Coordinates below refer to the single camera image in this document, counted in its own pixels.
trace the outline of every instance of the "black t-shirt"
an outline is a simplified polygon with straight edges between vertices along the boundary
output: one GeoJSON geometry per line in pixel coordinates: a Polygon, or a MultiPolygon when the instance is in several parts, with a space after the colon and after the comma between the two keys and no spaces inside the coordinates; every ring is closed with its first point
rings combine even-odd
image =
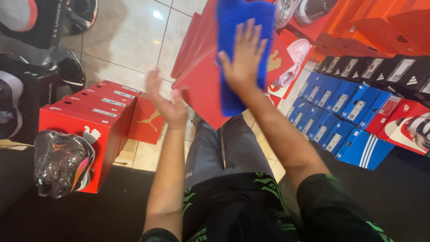
{"type": "MultiPolygon", "coordinates": [[[[306,178],[297,191],[303,228],[290,217],[276,181],[263,173],[215,177],[186,190],[183,242],[392,241],[331,175],[306,178]]],[[[152,229],[142,242],[177,242],[152,229]]]]}

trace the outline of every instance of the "blue microfiber cloth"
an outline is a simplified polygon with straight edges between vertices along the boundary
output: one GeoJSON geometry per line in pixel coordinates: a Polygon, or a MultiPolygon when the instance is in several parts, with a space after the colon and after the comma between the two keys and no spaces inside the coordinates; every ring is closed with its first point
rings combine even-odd
{"type": "MultiPolygon", "coordinates": [[[[218,51],[225,51],[231,61],[233,61],[236,25],[246,23],[248,19],[252,18],[255,19],[256,26],[262,25],[261,39],[268,39],[268,42],[258,68],[257,83],[264,90],[266,88],[267,59],[270,55],[273,41],[275,5],[264,1],[219,0],[217,15],[219,26],[218,51]]],[[[222,71],[221,109],[225,117],[233,117],[246,110],[245,105],[240,101],[239,97],[230,90],[222,71]]]]}

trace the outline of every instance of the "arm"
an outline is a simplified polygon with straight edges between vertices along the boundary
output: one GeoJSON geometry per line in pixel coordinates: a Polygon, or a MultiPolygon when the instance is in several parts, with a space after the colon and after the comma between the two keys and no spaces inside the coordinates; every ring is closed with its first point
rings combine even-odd
{"type": "Polygon", "coordinates": [[[245,31],[243,28],[244,24],[237,26],[233,63],[225,52],[219,53],[224,75],[230,88],[251,110],[297,191],[305,178],[330,171],[310,143],[257,87],[258,65],[267,40],[260,42],[261,26],[254,26],[253,19],[247,21],[245,31]]]}
{"type": "Polygon", "coordinates": [[[173,103],[158,93],[161,78],[158,69],[147,77],[147,93],[169,127],[161,149],[160,160],[148,198],[144,233],[162,228],[182,239],[182,205],[184,200],[184,139],[187,111],[178,90],[173,90],[173,103]]]}

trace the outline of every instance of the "hand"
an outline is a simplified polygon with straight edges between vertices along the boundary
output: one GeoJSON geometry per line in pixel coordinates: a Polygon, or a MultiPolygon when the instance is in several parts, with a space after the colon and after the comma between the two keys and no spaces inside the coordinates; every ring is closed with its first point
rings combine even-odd
{"type": "Polygon", "coordinates": [[[149,100],[152,101],[155,108],[166,120],[169,129],[185,129],[188,114],[185,108],[181,94],[185,88],[175,89],[172,92],[172,102],[160,96],[161,77],[158,75],[159,69],[155,68],[150,71],[146,78],[146,93],[149,100]]]}
{"type": "Polygon", "coordinates": [[[267,39],[260,41],[262,26],[254,26],[254,22],[255,19],[246,21],[245,32],[243,23],[236,26],[233,63],[227,53],[218,53],[227,84],[239,96],[247,93],[247,89],[257,87],[258,66],[266,49],[267,39]]]}

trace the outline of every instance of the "gray pants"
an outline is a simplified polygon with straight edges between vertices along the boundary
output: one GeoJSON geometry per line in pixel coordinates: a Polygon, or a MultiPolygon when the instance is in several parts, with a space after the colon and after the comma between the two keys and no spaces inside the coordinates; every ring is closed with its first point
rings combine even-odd
{"type": "Polygon", "coordinates": [[[273,177],[254,132],[242,114],[232,117],[216,131],[201,119],[185,164],[185,189],[227,174],[262,172],[273,177]],[[224,141],[225,168],[221,151],[224,141]]]}

